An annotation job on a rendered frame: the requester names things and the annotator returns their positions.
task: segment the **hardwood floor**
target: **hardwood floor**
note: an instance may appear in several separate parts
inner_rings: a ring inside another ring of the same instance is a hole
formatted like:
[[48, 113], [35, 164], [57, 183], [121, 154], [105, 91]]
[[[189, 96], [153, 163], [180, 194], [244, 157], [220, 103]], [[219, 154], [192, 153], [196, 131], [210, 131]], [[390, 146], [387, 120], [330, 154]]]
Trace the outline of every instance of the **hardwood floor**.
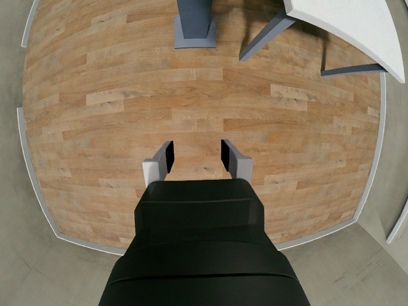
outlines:
[[223, 138], [252, 156], [274, 243], [353, 217], [376, 146], [379, 76], [320, 71], [373, 61], [298, 21], [240, 63], [284, 6], [264, 3], [214, 0], [217, 48], [174, 49], [175, 0], [41, 0], [23, 106], [36, 176], [63, 234], [127, 248], [141, 163], [166, 140], [175, 152], [167, 180], [230, 178]]

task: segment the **gray base plate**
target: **gray base plate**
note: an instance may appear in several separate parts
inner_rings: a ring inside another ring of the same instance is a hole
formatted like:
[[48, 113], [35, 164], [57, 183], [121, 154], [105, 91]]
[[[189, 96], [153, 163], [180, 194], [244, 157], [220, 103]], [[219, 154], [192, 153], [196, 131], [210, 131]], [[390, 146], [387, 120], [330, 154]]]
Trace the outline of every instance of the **gray base plate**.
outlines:
[[174, 18], [174, 48], [216, 48], [216, 17], [211, 15], [207, 38], [184, 39], [180, 15]]

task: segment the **metal leg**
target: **metal leg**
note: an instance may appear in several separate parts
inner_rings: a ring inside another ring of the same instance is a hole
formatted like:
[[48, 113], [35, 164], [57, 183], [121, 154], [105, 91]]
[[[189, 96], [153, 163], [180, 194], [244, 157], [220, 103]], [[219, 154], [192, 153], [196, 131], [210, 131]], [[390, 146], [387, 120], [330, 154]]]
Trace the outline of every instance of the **metal leg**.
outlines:
[[146, 187], [152, 182], [165, 180], [167, 173], [170, 173], [173, 163], [173, 141], [166, 141], [153, 158], [147, 158], [142, 163]]
[[221, 140], [221, 160], [233, 179], [244, 179], [251, 183], [254, 161], [244, 156], [228, 140]]
[[217, 47], [212, 4], [213, 0], [177, 0], [180, 14], [174, 20], [174, 48]]
[[239, 61], [246, 61], [253, 56], [278, 34], [294, 24], [296, 20], [296, 18], [286, 15], [286, 10], [283, 8], [241, 52]]
[[371, 72], [387, 72], [380, 64], [368, 64], [368, 65], [358, 65], [343, 67], [337, 69], [323, 70], [320, 72], [322, 77], [336, 77], [339, 75], [350, 75], [358, 73], [371, 73]]

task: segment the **white table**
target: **white table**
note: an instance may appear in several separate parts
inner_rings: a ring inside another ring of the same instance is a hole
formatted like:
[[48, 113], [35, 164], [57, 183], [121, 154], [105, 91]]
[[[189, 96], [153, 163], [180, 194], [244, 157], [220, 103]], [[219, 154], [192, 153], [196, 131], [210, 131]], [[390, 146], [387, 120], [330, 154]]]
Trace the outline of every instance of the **white table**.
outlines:
[[297, 19], [318, 26], [362, 50], [378, 64], [322, 72], [342, 75], [388, 71], [405, 83], [403, 56], [385, 0], [284, 0], [285, 9], [240, 54], [246, 61]]

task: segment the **parquet flooring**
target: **parquet flooring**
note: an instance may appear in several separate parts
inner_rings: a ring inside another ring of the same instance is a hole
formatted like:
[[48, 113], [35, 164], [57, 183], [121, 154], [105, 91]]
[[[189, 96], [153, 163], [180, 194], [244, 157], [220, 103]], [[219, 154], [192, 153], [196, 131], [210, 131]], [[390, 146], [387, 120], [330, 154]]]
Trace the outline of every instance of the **parquet flooring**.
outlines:
[[274, 243], [353, 217], [379, 125], [373, 61], [305, 22], [245, 63], [240, 51], [283, 1], [214, 0], [216, 49], [174, 49], [175, 0], [41, 0], [24, 65], [33, 166], [59, 230], [118, 248], [134, 237], [141, 163], [166, 140], [167, 180], [228, 179], [220, 140], [252, 156]]

